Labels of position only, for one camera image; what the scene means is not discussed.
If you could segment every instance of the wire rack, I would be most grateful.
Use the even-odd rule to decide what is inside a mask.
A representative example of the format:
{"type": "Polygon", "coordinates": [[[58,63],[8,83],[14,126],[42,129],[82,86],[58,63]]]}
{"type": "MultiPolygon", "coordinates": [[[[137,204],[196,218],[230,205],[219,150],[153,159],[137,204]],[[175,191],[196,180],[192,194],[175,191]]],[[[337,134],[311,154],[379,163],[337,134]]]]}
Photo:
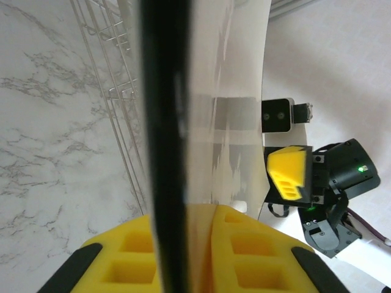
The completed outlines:
{"type": "Polygon", "coordinates": [[[137,106],[137,72],[132,56],[130,31],[131,4],[119,0],[70,0],[97,77],[101,96],[114,130],[125,171],[141,214],[145,204],[145,172],[142,161],[142,135],[137,106]]]}

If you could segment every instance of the black pole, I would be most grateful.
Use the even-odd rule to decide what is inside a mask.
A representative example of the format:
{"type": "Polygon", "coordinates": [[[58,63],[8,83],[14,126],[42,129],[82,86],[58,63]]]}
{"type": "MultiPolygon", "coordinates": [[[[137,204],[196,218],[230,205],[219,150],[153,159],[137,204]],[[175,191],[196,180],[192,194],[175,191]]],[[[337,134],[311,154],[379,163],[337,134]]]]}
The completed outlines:
{"type": "Polygon", "coordinates": [[[177,105],[188,95],[191,2],[141,0],[141,68],[152,216],[164,292],[188,292],[186,176],[177,105]]]}

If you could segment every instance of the cable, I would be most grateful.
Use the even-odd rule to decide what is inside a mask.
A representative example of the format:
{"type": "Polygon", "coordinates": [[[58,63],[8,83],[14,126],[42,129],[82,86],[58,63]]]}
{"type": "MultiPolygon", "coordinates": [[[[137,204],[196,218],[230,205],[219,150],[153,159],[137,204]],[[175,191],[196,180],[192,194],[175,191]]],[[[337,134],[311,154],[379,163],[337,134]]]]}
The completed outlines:
{"type": "Polygon", "coordinates": [[[366,220],[364,220],[358,213],[352,211],[350,208],[346,209],[352,217],[354,217],[357,221],[359,221],[366,229],[369,230],[370,233],[375,235],[381,242],[385,243],[387,246],[391,246],[390,239],[386,238],[383,234],[381,234],[378,230],[373,228],[366,220]]]}

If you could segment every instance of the metal wire shelf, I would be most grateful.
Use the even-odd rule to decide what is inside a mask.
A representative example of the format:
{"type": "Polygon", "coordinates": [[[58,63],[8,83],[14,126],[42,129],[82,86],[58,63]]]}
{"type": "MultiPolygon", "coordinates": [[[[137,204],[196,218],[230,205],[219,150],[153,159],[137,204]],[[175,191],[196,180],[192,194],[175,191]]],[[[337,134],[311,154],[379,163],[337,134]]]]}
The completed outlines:
{"type": "Polygon", "coordinates": [[[125,25],[131,15],[131,4],[120,0],[118,5],[123,6],[120,13],[119,8],[107,0],[70,2],[114,130],[131,193],[141,214],[145,214],[145,172],[137,106],[139,92],[130,32],[125,25]],[[127,19],[123,17],[124,9],[127,19]]]}

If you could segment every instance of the marble surface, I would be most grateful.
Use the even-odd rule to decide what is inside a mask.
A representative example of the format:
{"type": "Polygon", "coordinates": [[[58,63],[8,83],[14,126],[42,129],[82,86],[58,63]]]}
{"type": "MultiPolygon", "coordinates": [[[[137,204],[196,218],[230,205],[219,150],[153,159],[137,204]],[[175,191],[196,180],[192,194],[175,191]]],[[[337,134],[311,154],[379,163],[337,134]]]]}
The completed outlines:
{"type": "MultiPolygon", "coordinates": [[[[363,144],[383,182],[351,206],[388,237],[390,13],[387,0],[323,0],[275,20],[263,86],[264,98],[314,104],[309,144],[363,144]]],[[[69,1],[0,0],[0,38],[1,292],[36,292],[85,240],[138,211],[69,1]]],[[[327,263],[352,292],[380,292],[327,263]]]]}
{"type": "Polygon", "coordinates": [[[138,215],[69,1],[0,1],[1,292],[138,215]]]}

